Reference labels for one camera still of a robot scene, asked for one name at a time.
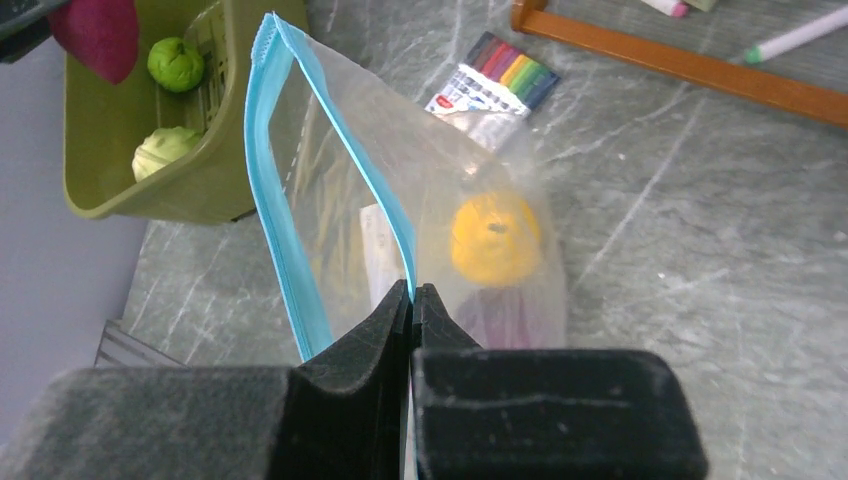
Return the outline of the clear zip bag blue zipper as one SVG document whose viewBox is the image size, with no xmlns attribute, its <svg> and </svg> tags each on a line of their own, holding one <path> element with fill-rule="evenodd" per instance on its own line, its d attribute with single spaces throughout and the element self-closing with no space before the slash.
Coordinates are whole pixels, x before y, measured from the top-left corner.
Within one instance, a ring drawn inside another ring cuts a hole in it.
<svg viewBox="0 0 848 480">
<path fill-rule="evenodd" d="M 302 363 L 359 325 L 404 281 L 406 384 L 401 473 L 415 461 L 411 355 L 416 290 L 433 285 L 450 317 L 484 287 L 452 265 L 451 227 L 470 197 L 514 191 L 541 229 L 538 269 L 516 285 L 534 312 L 534 346 L 566 342 L 561 249 L 538 185 L 523 120 L 509 113 L 437 115 L 276 14 L 251 52 L 247 171 Z"/>
</svg>

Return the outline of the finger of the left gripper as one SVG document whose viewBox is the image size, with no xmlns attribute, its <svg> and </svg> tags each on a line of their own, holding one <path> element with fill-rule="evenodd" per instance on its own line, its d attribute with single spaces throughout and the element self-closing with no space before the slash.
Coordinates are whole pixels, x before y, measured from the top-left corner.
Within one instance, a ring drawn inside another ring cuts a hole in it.
<svg viewBox="0 0 848 480">
<path fill-rule="evenodd" d="M 48 16 L 68 0 L 1 0 L 1 62 L 13 64 L 52 36 Z"/>
</svg>

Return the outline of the purple onion toy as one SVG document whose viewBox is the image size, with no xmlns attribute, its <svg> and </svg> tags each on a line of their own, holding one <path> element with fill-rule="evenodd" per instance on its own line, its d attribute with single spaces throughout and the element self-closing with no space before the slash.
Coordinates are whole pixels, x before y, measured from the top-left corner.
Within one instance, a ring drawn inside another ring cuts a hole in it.
<svg viewBox="0 0 848 480">
<path fill-rule="evenodd" d="M 460 303 L 454 319 L 486 348 L 526 349 L 534 346 L 533 314 L 519 287 L 484 288 Z"/>
</svg>

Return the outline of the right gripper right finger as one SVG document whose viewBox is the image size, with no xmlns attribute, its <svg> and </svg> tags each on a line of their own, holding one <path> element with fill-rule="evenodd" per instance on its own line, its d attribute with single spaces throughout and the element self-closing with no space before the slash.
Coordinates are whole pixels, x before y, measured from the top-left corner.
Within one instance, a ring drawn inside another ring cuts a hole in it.
<svg viewBox="0 0 848 480">
<path fill-rule="evenodd" d="M 678 377 L 634 349 L 486 350 L 433 285 L 416 290 L 411 355 L 421 479 L 704 479 Z"/>
</svg>

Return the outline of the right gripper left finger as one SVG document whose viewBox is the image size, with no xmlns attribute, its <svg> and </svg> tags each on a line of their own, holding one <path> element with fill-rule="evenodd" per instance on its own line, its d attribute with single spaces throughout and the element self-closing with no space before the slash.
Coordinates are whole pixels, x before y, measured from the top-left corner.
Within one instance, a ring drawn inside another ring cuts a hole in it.
<svg viewBox="0 0 848 480">
<path fill-rule="evenodd" d="M 112 367 L 53 381 L 5 479 L 382 479 L 401 473 L 409 296 L 395 283 L 300 366 Z"/>
</svg>

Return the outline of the dark red sweet potato toy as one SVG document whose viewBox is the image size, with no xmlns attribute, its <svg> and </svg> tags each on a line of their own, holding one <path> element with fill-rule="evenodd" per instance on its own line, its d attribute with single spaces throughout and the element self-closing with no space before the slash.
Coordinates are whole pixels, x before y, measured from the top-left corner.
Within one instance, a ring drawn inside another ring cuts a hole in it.
<svg viewBox="0 0 848 480">
<path fill-rule="evenodd" d="M 58 44 L 100 78 L 118 85 L 132 72 L 140 36 L 133 0 L 73 0 L 47 20 Z"/>
</svg>

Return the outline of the yellow pear toy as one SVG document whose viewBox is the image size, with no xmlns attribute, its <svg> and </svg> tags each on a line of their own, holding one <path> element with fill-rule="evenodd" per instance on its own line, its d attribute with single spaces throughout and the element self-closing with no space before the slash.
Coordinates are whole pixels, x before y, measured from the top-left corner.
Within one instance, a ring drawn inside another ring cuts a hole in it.
<svg viewBox="0 0 848 480">
<path fill-rule="evenodd" d="M 450 253 L 453 267 L 472 283 L 516 285 L 541 264 L 541 229 L 535 212 L 514 191 L 474 195 L 454 215 Z"/>
</svg>

